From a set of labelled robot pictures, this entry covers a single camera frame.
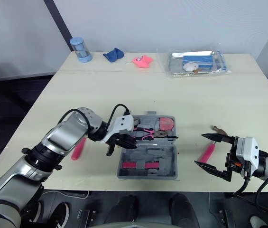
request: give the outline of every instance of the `pink pliers handle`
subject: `pink pliers handle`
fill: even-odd
[[[147,132],[149,134],[141,136],[141,137],[135,137],[136,140],[154,140],[154,129],[153,128],[143,128],[143,127],[137,127],[134,128],[135,132]]]

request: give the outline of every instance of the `brown tool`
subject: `brown tool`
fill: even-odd
[[[228,134],[227,134],[223,129],[221,129],[221,128],[218,128],[218,127],[216,127],[216,126],[213,126],[212,129],[213,129],[214,131],[216,131],[218,134],[223,134],[223,135],[228,136]]]

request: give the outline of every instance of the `plastic bag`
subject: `plastic bag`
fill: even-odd
[[[231,72],[221,51],[164,52],[157,49],[157,58],[169,77],[217,76]]]

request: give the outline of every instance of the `pliers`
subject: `pliers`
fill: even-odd
[[[136,137],[133,136],[136,140],[154,140],[154,138],[165,138],[168,136],[168,133],[165,131],[155,131],[153,128],[143,128],[136,127],[134,128],[135,132],[146,132],[147,135]]]

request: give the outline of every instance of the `pink plush toy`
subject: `pink plush toy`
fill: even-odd
[[[153,59],[148,56],[140,56],[132,60],[132,62],[140,68],[149,68],[149,63],[152,61]]]

